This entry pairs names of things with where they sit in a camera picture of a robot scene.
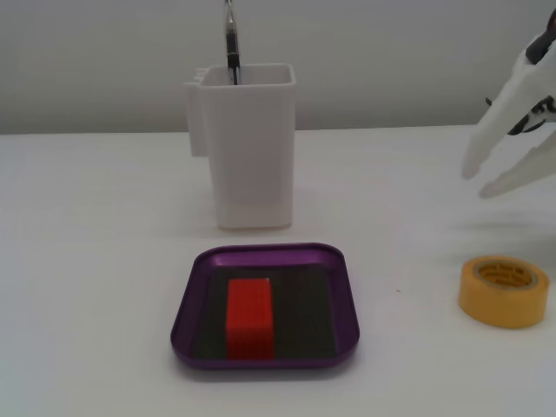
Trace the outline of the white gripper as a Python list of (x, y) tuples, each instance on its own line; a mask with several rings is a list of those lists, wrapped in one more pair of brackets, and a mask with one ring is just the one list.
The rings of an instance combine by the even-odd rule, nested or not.
[[(519, 54), (512, 73), (487, 113), (475, 126), (461, 165), (472, 179), (493, 148), (540, 101), (555, 97), (555, 33), (542, 32)], [(508, 171), (487, 183), (480, 198), (494, 198), (555, 174), (555, 133), (531, 148)]]

